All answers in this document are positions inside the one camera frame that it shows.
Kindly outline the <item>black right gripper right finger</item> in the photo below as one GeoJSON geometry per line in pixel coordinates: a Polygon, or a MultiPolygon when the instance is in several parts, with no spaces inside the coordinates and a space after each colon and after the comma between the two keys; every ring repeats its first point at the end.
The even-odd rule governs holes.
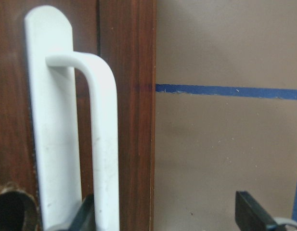
{"type": "Polygon", "coordinates": [[[273,218],[247,191],[235,193],[235,222],[241,231],[297,231],[297,222],[273,218]]]}

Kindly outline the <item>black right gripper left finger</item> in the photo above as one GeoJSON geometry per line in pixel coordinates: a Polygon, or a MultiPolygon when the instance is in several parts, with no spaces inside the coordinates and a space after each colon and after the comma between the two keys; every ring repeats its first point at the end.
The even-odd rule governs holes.
{"type": "Polygon", "coordinates": [[[94,231],[94,196],[82,199],[79,193],[54,193],[43,196],[45,231],[94,231]]]}

